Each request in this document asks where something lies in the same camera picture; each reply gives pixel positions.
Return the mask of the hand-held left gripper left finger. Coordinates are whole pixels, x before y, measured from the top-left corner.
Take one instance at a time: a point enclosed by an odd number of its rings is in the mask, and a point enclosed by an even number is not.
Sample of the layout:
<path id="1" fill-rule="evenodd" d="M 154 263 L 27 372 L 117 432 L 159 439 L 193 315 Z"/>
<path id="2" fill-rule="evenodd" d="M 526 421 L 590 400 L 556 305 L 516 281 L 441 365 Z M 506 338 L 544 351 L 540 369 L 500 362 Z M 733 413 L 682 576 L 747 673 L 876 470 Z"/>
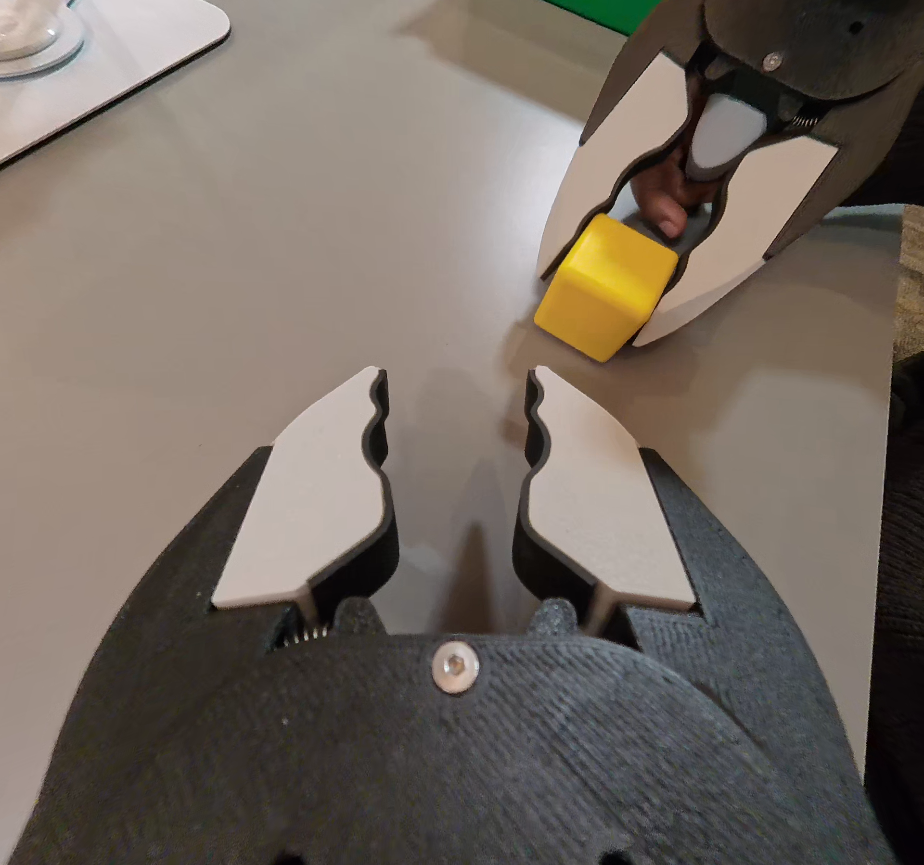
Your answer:
<path id="1" fill-rule="evenodd" d="M 214 589 L 217 609 L 296 603 L 317 624 L 398 568 L 386 370 L 369 366 L 311 404 L 271 453 Z"/>

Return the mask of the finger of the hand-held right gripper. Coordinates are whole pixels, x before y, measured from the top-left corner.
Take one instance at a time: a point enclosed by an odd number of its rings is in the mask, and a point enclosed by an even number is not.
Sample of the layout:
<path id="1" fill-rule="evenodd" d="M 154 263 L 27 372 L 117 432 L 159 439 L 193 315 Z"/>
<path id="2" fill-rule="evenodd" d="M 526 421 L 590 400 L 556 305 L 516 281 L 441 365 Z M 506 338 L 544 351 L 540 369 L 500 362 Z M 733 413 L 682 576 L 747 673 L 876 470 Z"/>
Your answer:
<path id="1" fill-rule="evenodd" d="M 765 264 L 765 254 L 838 153 L 810 136 L 746 154 L 714 228 L 687 254 L 684 270 L 633 341 L 640 348 L 701 316 Z"/>
<path id="2" fill-rule="evenodd" d="M 590 219 L 613 207 L 632 170 L 669 147 L 688 118 L 686 70 L 657 53 L 575 150 L 541 236 L 540 280 L 555 271 Z"/>

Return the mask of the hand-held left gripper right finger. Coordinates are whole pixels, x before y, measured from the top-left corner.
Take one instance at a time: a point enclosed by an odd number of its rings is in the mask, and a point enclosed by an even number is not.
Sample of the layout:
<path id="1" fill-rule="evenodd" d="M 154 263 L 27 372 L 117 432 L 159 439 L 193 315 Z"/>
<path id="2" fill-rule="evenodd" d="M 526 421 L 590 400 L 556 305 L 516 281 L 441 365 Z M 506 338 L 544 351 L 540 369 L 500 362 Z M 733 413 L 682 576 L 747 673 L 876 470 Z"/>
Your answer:
<path id="1" fill-rule="evenodd" d="M 547 366 L 527 374 L 525 416 L 518 579 L 540 600 L 566 600 L 592 636 L 624 607 L 689 613 L 697 597 L 630 432 Z"/>

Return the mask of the yellow cube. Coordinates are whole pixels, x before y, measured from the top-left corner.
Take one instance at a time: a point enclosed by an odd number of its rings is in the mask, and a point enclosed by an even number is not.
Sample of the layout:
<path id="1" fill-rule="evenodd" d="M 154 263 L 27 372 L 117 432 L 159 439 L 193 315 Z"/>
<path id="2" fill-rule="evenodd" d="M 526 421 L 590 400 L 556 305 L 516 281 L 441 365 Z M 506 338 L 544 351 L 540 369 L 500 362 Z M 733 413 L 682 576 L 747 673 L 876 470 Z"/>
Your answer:
<path id="1" fill-rule="evenodd" d="M 650 320 L 678 263 L 674 249 L 598 214 L 556 269 L 533 322 L 606 363 Z"/>

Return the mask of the person's right forearm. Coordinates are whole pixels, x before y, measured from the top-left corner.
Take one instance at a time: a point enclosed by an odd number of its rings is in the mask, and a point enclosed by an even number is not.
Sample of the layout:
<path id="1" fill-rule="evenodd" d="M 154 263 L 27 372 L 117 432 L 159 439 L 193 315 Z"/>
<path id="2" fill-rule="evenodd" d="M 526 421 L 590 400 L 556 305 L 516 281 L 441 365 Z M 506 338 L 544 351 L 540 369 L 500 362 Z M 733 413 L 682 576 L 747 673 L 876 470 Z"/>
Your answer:
<path id="1" fill-rule="evenodd" d="M 923 205 L 923 90 L 882 163 L 841 206 L 883 204 Z"/>

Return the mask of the grey desk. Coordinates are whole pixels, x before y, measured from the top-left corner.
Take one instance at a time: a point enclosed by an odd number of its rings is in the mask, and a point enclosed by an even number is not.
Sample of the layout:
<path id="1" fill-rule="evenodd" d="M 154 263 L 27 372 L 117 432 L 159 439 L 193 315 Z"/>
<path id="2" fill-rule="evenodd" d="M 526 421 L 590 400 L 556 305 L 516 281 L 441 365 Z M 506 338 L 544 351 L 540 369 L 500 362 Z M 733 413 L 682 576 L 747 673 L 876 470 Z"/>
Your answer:
<path id="1" fill-rule="evenodd" d="M 599 365 L 533 325 L 618 51 L 540 0 L 206 0 L 230 39 L 2 171 L 2 863 L 101 638 L 251 452 L 386 369 L 392 632 L 517 632 L 527 371 L 657 450 L 868 725 L 901 212 Z"/>

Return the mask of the person's right hand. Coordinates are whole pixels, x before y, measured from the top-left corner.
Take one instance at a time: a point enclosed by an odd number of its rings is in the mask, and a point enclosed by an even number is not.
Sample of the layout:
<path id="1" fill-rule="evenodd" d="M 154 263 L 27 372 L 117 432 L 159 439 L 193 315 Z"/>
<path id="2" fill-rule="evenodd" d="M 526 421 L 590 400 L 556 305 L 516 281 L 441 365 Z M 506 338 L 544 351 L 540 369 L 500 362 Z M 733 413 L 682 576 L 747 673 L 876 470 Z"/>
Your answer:
<path id="1" fill-rule="evenodd" d="M 641 219 L 667 241 L 681 238 L 690 214 L 711 204 L 721 187 L 718 180 L 687 178 L 688 146 L 678 145 L 664 159 L 638 172 L 630 182 Z"/>

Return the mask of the person's black clothed legs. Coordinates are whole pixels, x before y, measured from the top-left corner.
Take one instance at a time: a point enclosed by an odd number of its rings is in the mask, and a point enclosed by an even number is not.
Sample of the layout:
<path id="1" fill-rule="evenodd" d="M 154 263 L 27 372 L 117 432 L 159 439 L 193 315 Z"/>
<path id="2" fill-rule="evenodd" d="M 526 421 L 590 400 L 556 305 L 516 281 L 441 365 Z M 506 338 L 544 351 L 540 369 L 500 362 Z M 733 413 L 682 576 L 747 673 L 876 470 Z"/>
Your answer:
<path id="1" fill-rule="evenodd" d="M 900 863 L 923 862 L 923 353 L 896 363 L 865 787 Z"/>

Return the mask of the white board stand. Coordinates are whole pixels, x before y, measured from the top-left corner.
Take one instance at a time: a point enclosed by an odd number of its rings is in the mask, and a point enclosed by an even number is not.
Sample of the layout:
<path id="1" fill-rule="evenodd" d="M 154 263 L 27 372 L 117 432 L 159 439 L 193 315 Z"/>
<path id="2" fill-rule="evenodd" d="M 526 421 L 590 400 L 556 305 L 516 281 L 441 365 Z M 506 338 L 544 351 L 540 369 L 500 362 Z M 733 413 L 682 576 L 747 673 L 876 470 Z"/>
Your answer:
<path id="1" fill-rule="evenodd" d="M 2 0 L 2 166 L 229 34 L 205 0 Z"/>

